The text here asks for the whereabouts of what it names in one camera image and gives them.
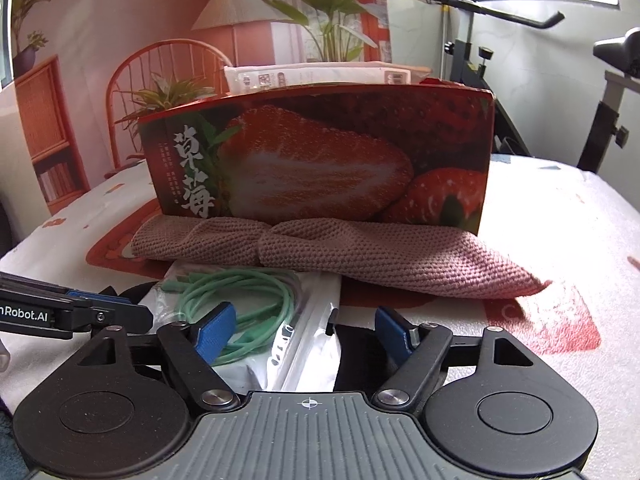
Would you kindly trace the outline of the red strawberry cardboard box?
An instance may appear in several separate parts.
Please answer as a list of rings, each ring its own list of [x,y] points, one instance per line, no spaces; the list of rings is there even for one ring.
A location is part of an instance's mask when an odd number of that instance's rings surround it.
[[[149,114],[138,127],[168,216],[476,232],[494,122],[488,91],[429,79],[210,98]]]

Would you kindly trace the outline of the white patterned tablecloth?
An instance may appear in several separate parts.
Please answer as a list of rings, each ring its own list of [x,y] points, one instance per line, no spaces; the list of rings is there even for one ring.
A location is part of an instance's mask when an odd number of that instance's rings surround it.
[[[149,171],[127,169],[63,209],[3,257],[3,272],[98,292],[162,278],[167,266],[131,255],[129,241],[157,212]],[[436,299],[302,277],[307,299],[344,324],[368,326],[379,304],[457,334],[510,330],[592,404],[599,433],[585,473],[639,474],[639,215],[605,181],[548,160],[490,164],[480,239],[547,281],[514,300]]]

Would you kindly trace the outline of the printed room backdrop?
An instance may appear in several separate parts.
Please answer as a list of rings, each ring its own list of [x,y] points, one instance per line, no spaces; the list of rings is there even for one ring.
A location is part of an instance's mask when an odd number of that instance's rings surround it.
[[[324,13],[300,26],[271,0],[12,0],[17,106],[48,211],[140,152],[128,116],[157,78],[224,93],[229,65],[388,60],[387,0],[346,1],[329,34]]]

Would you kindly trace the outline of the pink knitted cloth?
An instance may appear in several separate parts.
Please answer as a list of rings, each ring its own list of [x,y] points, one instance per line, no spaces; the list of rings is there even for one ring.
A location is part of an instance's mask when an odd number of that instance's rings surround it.
[[[368,284],[439,297],[511,299],[549,283],[449,226],[305,219],[275,226],[246,219],[160,214],[131,250],[153,260],[329,272]]]

